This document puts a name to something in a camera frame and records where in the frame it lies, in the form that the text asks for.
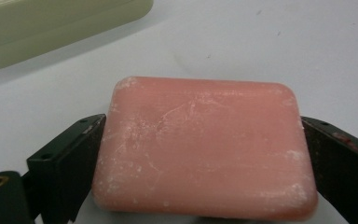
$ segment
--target black plastic piece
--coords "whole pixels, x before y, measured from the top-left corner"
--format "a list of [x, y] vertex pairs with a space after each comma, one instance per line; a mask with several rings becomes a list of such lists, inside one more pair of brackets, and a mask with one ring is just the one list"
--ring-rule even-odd
[[82, 119], [27, 160], [38, 192], [30, 201], [43, 202], [45, 223], [75, 221], [90, 191], [104, 123], [105, 115]]
[[317, 119], [302, 118], [318, 191], [358, 224], [358, 139]]
[[21, 177], [13, 171], [0, 172], [0, 224], [30, 224], [30, 217]]
[[105, 115], [76, 122], [42, 147], [27, 162], [29, 172], [0, 173], [0, 224], [75, 221], [90, 192]]

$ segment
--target white powder residue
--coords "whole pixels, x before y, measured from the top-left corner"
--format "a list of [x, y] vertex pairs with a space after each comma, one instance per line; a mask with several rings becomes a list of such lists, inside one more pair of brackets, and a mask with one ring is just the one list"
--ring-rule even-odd
[[296, 99], [294, 97], [291, 97], [287, 100], [282, 101], [282, 104], [287, 106], [296, 105]]
[[114, 103], [112, 103], [112, 104], [110, 105], [109, 112], [116, 112], [116, 113], [120, 113], [120, 111], [118, 110], [118, 104], [114, 104]]
[[110, 133], [108, 135], [103, 136], [103, 142], [115, 137], [115, 135], [117, 134]]
[[120, 188], [120, 185], [117, 184], [109, 184], [109, 188], [107, 189], [108, 193], [112, 193], [117, 191]]
[[116, 85], [115, 89], [116, 90], [122, 90], [125, 88], [128, 88], [134, 84], [136, 84], [138, 82], [136, 77], [127, 77], [124, 78], [123, 80], [119, 81], [118, 84]]
[[305, 154], [304, 152], [289, 150], [286, 152], [285, 157], [295, 161], [302, 161], [305, 158]]
[[280, 207], [301, 207], [308, 200], [308, 194], [303, 185], [298, 183], [277, 191], [259, 192], [255, 196], [263, 198], [266, 204], [276, 202]]
[[149, 161], [149, 166], [150, 168], [152, 168], [153, 170], [155, 170], [155, 174], [151, 175], [150, 178], [148, 180], [146, 180], [146, 185], [150, 190], [154, 190], [156, 188], [157, 183], [159, 182], [162, 174], [164, 173], [163, 171], [160, 171], [158, 167], [156, 167], [152, 161]]

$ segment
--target pink soap bar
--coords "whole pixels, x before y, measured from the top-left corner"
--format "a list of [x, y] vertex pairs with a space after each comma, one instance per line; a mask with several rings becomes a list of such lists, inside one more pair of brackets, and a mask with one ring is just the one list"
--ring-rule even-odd
[[112, 211], [302, 220], [317, 193], [296, 98], [282, 84], [128, 77], [92, 184]]

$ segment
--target white background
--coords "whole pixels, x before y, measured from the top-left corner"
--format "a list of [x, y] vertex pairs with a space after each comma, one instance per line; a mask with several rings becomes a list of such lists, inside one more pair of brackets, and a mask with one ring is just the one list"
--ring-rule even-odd
[[[281, 82], [303, 116], [358, 137], [358, 1], [156, 0], [142, 19], [0, 69], [0, 171], [78, 119], [107, 113], [128, 76]], [[109, 213], [76, 223], [266, 223]], [[346, 223], [324, 200], [306, 223]]]

